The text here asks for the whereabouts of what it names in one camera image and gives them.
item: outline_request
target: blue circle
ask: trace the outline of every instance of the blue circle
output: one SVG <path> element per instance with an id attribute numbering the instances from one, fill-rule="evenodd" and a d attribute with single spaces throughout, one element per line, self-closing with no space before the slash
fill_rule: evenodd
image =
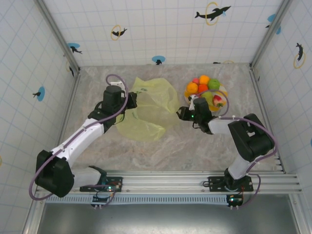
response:
<path id="1" fill-rule="evenodd" d="M 71 42 L 71 43 L 67 43 L 67 44 L 68 44 L 69 47 L 73 46 L 73 47 L 75 47 L 76 49 L 80 47 L 80 45 L 77 44 L 77 43 L 72 43 L 72 42 Z"/>
<path id="2" fill-rule="evenodd" d="M 157 56 L 152 57 L 153 62 L 157 62 L 157 60 L 164 62 L 166 60 L 166 58 L 164 56 L 161 56 L 161 55 L 157 55 Z"/>
<path id="3" fill-rule="evenodd" d="M 38 101 L 42 101 L 43 98 L 44 98 L 44 95 L 45 95 L 45 89 L 43 86 L 41 86 L 39 89 L 38 89 L 38 92 L 40 92 L 40 95 L 37 96 L 37 99 Z"/>

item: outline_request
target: white tiled wall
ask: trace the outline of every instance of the white tiled wall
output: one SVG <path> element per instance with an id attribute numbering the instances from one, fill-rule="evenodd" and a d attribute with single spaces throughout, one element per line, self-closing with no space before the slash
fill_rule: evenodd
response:
<path id="1" fill-rule="evenodd" d="M 55 147 L 73 82 L 33 0 L 1 0 L 0 233 L 23 229 L 36 156 Z"/>
<path id="2" fill-rule="evenodd" d="M 295 0 L 257 70 L 260 89 L 288 173 L 297 173 L 312 213 L 312 1 Z M 303 46 L 299 63 L 294 59 Z"/>
<path id="3" fill-rule="evenodd" d="M 45 0 L 80 66 L 251 62 L 282 0 L 216 0 L 231 6 L 208 26 L 211 0 Z M 211 4 L 207 14 L 216 8 Z M 111 39 L 115 25 L 127 31 Z"/>

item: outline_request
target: marble-patterned mat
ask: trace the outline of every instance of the marble-patterned mat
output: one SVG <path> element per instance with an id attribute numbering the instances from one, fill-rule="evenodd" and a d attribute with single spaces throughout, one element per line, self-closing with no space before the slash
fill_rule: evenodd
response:
<path id="1" fill-rule="evenodd" d="M 65 138 L 78 129 L 95 105 L 101 101 L 108 74 L 123 77 L 131 88 L 136 77 L 143 80 L 167 79 L 177 90 L 181 105 L 186 105 L 185 85 L 202 74 L 217 78 L 229 93 L 227 116 L 261 111 L 249 75 L 248 64 L 142 65 L 85 67 L 70 113 Z M 77 159 L 73 168 L 96 165 L 105 170 L 135 171 L 224 171 L 235 159 L 237 150 L 230 136 L 207 135 L 181 121 L 156 142 L 137 142 L 121 136 L 116 127 L 93 142 Z M 255 170 L 275 170 L 273 158 L 256 165 Z"/>

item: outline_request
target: yellow ring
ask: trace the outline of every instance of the yellow ring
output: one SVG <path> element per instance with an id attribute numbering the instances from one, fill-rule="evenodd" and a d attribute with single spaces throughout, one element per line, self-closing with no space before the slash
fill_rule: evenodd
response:
<path id="1" fill-rule="evenodd" d="M 295 69 L 299 69 L 300 67 L 302 67 L 303 64 L 304 64 L 305 61 L 306 61 L 306 53 L 304 53 L 304 52 L 302 52 L 302 53 L 303 53 L 303 55 L 304 55 L 304 59 L 303 59 L 303 63 L 302 63 L 299 67 L 296 67 L 296 59 L 299 57 L 299 54 L 297 54 L 297 55 L 294 57 L 294 60 L 293 60 L 293 67 L 294 67 Z"/>
<path id="2" fill-rule="evenodd" d="M 114 30 L 115 28 L 117 28 L 117 27 L 119 27 L 119 34 L 118 34 L 118 37 L 117 37 L 116 39 L 114 39 L 114 38 L 113 38 L 113 30 Z M 118 40 L 119 37 L 120 37 L 120 34 L 121 34 L 121 26 L 120 26 L 119 24 L 117 24 L 117 25 L 114 26 L 114 28 L 113 28 L 112 31 L 111 31 L 111 39 L 112 39 L 112 40 Z"/>
<path id="3" fill-rule="evenodd" d="M 69 62 L 68 62 L 68 61 L 66 62 L 66 65 L 65 65 L 65 66 L 66 66 L 67 72 L 70 72 L 70 70 L 69 70 Z"/>
<path id="4" fill-rule="evenodd" d="M 219 16 L 216 18 L 216 22 L 214 22 L 213 24 L 209 24 L 208 21 L 207 21 L 207 10 L 208 10 L 208 7 L 211 5 L 211 4 L 214 4 L 216 6 L 218 6 L 218 4 L 216 4 L 214 1 L 210 2 L 207 7 L 206 7 L 206 14 L 205 14 L 205 19 L 206 19 L 206 24 L 209 25 L 209 26 L 213 26 L 215 25 L 216 23 L 218 23 L 218 20 L 219 20 Z"/>

